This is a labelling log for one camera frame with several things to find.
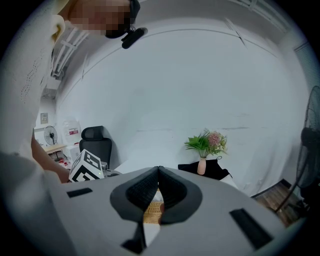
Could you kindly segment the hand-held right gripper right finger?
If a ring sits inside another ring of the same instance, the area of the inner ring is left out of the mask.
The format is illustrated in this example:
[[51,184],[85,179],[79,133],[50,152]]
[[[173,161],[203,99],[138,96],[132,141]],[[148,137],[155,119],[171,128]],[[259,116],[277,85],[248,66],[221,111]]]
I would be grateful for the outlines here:
[[162,225],[185,222],[200,207],[203,194],[193,182],[163,166],[158,167],[158,188],[163,197]]

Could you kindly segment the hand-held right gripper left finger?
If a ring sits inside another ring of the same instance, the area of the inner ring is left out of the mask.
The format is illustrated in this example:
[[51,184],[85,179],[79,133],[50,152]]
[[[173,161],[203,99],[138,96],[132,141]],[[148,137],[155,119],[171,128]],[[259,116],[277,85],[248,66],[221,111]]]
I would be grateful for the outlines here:
[[110,194],[110,203],[119,216],[137,223],[132,239],[121,246],[140,254],[146,247],[143,220],[144,213],[158,190],[158,166],[117,186]]

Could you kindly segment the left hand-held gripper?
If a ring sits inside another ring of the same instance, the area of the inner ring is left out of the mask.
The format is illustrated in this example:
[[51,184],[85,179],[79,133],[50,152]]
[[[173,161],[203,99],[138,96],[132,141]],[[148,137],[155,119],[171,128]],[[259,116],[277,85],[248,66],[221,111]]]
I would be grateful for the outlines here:
[[83,149],[72,164],[68,178],[70,182],[75,183],[101,180],[104,178],[118,176],[120,174],[121,173],[116,170],[109,169],[108,164],[101,161],[99,157],[88,150]]

